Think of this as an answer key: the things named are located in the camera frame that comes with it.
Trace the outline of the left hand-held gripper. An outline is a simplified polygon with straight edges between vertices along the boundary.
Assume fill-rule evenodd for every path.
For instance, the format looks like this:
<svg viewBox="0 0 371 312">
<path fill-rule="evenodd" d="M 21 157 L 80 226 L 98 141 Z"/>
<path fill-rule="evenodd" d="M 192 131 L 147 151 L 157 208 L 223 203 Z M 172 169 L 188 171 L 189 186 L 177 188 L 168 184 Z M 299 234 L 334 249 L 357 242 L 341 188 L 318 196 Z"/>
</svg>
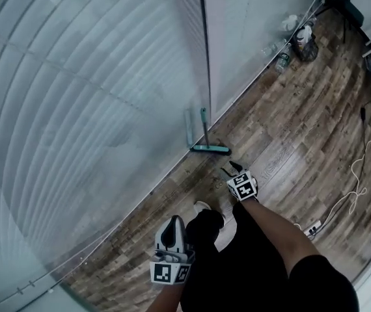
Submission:
<svg viewBox="0 0 371 312">
<path fill-rule="evenodd" d="M 184 222 L 177 215 L 165 221 L 158 229 L 156 233 L 156 248 L 158 250 L 154 252 L 150 262 L 152 283 L 179 285 L 187 281 L 191 265 L 195 260 L 195 252 L 186 250 L 185 241 Z"/>
</svg>

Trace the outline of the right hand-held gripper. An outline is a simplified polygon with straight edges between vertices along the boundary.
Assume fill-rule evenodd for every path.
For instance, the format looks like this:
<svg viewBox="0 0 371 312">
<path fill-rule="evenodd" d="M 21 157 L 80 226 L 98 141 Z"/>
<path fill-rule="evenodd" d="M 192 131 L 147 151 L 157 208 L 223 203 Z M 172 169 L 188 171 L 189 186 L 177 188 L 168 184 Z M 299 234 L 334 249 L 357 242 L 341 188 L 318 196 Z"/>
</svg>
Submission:
<svg viewBox="0 0 371 312">
<path fill-rule="evenodd" d="M 258 194 L 257 180 L 252 176 L 250 171 L 246 170 L 242 165 L 234 161 L 229 161 L 229 163 L 239 175 L 232 175 L 224 168 L 220 168 L 220 174 L 222 179 L 227 182 L 231 194 L 239 202 L 248 198 L 255 198 Z"/>
</svg>

